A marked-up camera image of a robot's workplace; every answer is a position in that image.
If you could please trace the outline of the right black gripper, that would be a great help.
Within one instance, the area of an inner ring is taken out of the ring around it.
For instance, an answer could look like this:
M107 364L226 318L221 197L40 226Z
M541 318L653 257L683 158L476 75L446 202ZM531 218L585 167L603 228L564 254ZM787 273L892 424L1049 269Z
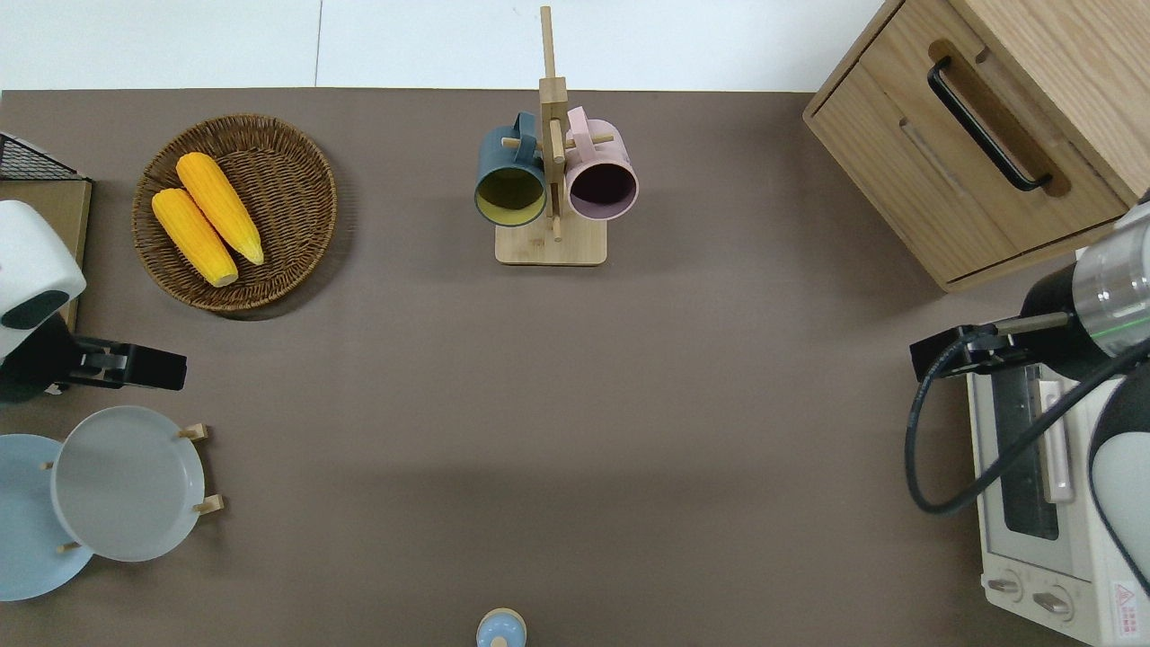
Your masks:
M1051 355L1050 351L1043 348L1044 342L1038 341L1038 336L1046 332L1063 336L1072 322L1070 311L1052 311L949 328L908 344L908 360L917 382L922 384L929 368L944 356L950 345L964 337L966 342L951 357L942 361L937 377L968 373L975 368L977 371L990 371L998 365L1038 364Z

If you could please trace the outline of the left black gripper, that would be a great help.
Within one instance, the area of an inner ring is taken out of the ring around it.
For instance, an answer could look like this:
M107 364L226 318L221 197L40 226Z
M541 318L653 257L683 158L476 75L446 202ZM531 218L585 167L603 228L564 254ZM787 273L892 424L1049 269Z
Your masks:
M187 377L187 357L100 337L66 336L66 363L55 377L57 388L144 386L181 392Z

